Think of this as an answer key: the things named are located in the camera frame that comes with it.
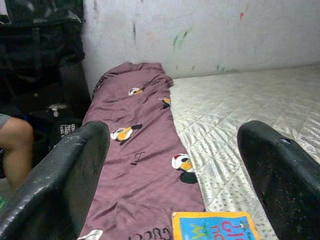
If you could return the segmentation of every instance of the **white wall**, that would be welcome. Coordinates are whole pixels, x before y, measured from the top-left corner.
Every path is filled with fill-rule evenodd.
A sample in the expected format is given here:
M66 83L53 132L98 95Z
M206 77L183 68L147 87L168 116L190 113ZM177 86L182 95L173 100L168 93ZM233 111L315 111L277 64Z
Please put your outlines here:
M84 8L90 92L126 61L160 62L173 78L320 61L320 0L85 0Z

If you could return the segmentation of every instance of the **mattress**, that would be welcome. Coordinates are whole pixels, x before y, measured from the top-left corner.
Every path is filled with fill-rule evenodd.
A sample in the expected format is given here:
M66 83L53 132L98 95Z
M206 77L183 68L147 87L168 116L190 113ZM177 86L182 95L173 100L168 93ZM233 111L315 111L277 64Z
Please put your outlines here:
M320 65L175 79L171 110L207 211L246 211L261 239L278 239L237 146L237 131L262 121L320 163Z

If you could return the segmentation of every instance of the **wrinkled cloth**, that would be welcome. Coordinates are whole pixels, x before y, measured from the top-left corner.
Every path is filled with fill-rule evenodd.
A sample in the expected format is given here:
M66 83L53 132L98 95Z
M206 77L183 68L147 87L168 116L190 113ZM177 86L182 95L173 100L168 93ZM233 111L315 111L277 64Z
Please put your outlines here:
M106 123L110 148L79 240L172 240L173 212L205 210L174 126L172 85L160 64L101 77L83 124Z

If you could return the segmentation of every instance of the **book cover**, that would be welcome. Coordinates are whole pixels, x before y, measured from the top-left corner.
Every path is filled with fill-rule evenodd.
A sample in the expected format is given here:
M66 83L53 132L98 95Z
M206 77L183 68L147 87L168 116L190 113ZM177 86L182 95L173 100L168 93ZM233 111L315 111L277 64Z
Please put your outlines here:
M260 240L247 212L174 212L174 240Z

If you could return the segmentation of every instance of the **gray shorts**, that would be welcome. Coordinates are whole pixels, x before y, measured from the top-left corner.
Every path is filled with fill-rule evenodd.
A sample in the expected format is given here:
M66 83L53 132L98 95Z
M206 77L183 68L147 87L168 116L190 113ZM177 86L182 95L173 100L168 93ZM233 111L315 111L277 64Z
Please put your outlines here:
M0 129L6 124L10 116L0 113Z

